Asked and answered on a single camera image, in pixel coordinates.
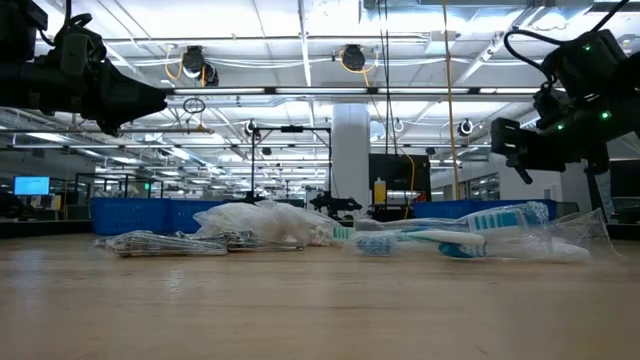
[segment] yellow bottle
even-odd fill
[[[387,200],[387,182],[378,178],[373,183],[373,203],[384,204]]]

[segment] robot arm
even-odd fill
[[[499,118],[491,125],[491,151],[507,157],[507,166],[532,182],[527,169],[564,171],[565,164],[588,161],[587,171],[609,169],[607,142],[640,130],[640,53],[627,57],[609,30],[599,30],[627,0],[621,1],[592,31],[561,42],[524,30],[505,36],[505,47],[542,71],[547,81],[534,98],[540,114],[537,131]],[[508,46],[514,34],[559,45],[541,65]],[[559,81],[563,90],[554,88]]]
[[[34,59],[47,14],[32,0],[0,0],[0,106],[80,113],[113,136],[166,108],[164,91],[127,78],[106,58],[102,37],[85,29],[91,15],[66,18],[53,49]]]

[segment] blue screen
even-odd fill
[[[16,176],[14,195],[49,195],[49,178],[46,176]]]

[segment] table surface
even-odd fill
[[[2,359],[633,359],[640,243],[616,263],[360,258],[333,248],[121,259],[0,241]]]

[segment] white column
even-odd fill
[[[366,104],[333,105],[333,197],[352,197],[364,215],[371,203],[369,193],[369,111]]]

